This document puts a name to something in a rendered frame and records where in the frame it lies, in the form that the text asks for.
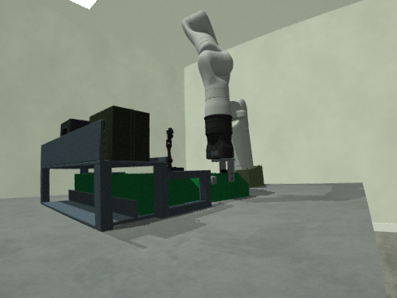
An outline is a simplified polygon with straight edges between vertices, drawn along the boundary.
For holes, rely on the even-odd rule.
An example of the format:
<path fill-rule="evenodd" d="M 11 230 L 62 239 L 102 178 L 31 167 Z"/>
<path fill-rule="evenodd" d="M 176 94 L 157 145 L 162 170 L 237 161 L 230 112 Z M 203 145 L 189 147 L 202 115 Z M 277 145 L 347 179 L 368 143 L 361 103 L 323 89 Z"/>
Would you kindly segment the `green bin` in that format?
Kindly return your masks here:
<path fill-rule="evenodd" d="M 75 174 L 75 191 L 94 193 L 94 175 L 92 173 Z"/>
<path fill-rule="evenodd" d="M 239 173 L 235 173 L 235 182 L 227 182 L 227 173 L 211 173 L 211 176 L 217 177 L 217 184 L 211 185 L 212 202 L 249 196 L 249 184 Z M 191 180 L 199 188 L 199 177 Z"/>
<path fill-rule="evenodd" d="M 199 200 L 199 188 L 190 179 L 168 180 L 169 206 Z M 139 216 L 155 213 L 154 174 L 112 174 L 112 196 L 137 200 Z"/>

